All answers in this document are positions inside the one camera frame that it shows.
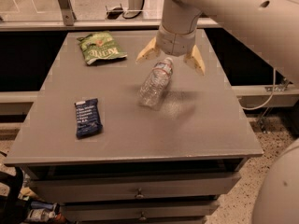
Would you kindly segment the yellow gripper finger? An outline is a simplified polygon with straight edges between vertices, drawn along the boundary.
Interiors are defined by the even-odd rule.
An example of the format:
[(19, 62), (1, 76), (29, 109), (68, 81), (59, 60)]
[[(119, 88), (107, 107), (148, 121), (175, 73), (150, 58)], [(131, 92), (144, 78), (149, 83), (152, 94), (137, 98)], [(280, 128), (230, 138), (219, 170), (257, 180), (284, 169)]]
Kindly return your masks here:
[(161, 50), (157, 45), (156, 38), (153, 37), (146, 47), (144, 47), (137, 55), (136, 62), (152, 60), (160, 56)]
[(205, 74), (206, 66), (201, 52), (196, 45), (194, 45), (192, 50), (184, 56), (184, 62), (198, 74), (202, 76)]

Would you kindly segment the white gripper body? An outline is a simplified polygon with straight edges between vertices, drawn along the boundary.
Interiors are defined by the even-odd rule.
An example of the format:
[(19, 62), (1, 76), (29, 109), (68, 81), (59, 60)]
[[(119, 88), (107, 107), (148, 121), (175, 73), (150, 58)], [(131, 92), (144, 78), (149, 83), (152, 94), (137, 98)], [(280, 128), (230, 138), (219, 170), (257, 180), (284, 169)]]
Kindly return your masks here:
[(156, 45), (165, 54), (181, 56), (192, 52), (196, 31), (181, 35), (167, 31), (162, 25), (156, 35)]

